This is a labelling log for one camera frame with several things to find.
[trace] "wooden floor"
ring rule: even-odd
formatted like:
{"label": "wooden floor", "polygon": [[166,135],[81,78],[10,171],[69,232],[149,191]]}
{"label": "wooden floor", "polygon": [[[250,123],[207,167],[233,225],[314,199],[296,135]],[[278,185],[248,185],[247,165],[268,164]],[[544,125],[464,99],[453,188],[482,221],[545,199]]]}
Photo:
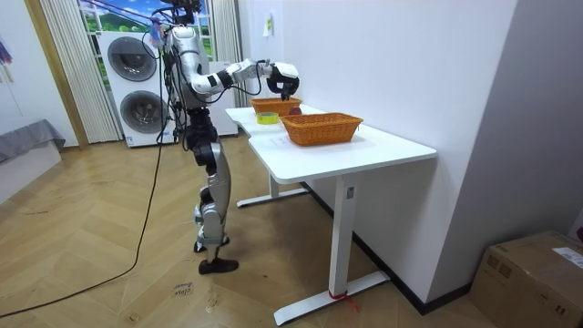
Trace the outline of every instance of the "wooden floor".
{"label": "wooden floor", "polygon": [[[192,210],[203,169],[180,146],[162,150],[159,183],[137,268],[73,299],[0,320],[0,327],[274,327],[273,312],[327,290],[332,220],[309,195],[239,210],[267,193],[245,137],[226,138],[232,171],[221,257],[232,273],[200,276]],[[134,260],[157,149],[125,143],[69,151],[0,205],[0,313],[47,302],[114,276]],[[375,271],[353,245],[350,279]],[[289,327],[493,327],[462,298],[420,316],[391,283]]]}

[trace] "red fruit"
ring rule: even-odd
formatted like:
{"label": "red fruit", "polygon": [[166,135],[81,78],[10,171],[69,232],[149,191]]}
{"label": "red fruit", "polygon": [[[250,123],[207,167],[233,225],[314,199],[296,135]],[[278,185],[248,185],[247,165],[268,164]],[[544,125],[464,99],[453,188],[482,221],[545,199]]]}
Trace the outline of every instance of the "red fruit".
{"label": "red fruit", "polygon": [[301,108],[292,108],[290,109],[290,115],[301,115],[302,109]]}

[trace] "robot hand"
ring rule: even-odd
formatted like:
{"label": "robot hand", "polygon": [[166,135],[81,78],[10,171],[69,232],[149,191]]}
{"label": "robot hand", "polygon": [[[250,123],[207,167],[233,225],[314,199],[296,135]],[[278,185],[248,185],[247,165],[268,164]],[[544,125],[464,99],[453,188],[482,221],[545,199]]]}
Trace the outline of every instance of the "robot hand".
{"label": "robot hand", "polygon": [[[278,87],[278,83],[282,83],[283,87]],[[271,92],[281,94],[281,100],[289,100],[300,86],[298,70],[292,64],[272,64],[271,75],[267,77],[267,86]]]}

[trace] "white table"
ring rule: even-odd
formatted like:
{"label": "white table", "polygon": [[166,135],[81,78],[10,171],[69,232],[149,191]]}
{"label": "white table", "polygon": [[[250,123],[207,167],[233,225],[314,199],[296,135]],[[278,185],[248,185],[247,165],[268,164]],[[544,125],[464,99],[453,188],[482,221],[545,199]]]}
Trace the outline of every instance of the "white table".
{"label": "white table", "polygon": [[[301,108],[303,114],[323,113],[306,105],[301,105]],[[227,114],[251,137],[251,148],[270,174],[270,195],[259,200],[243,200],[242,205],[290,196],[277,192],[278,183],[290,184],[336,177],[329,292],[332,295],[342,295],[345,292],[352,295],[388,281],[386,274],[378,271],[347,282],[358,174],[368,169],[434,158],[436,151],[364,124],[354,133],[351,142],[300,147],[290,140],[281,122],[273,125],[257,124],[253,108],[227,109]],[[293,194],[298,194],[306,190],[293,191]],[[283,307],[273,316],[275,322],[282,325],[333,302],[337,300],[331,298],[328,292],[322,292]]]}

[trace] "woven basket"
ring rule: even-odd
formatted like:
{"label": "woven basket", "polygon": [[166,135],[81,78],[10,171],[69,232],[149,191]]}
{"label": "woven basket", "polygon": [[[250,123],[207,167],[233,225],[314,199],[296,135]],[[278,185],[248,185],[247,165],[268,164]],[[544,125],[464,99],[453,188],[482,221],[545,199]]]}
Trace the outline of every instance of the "woven basket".
{"label": "woven basket", "polygon": [[290,115],[290,109],[298,107],[301,100],[291,97],[290,100],[282,101],[281,98],[255,98],[249,100],[255,113],[272,112],[277,113],[280,117]]}
{"label": "woven basket", "polygon": [[290,115],[281,118],[281,121],[291,141],[299,146],[314,146],[350,141],[363,119],[342,113],[327,113]]}

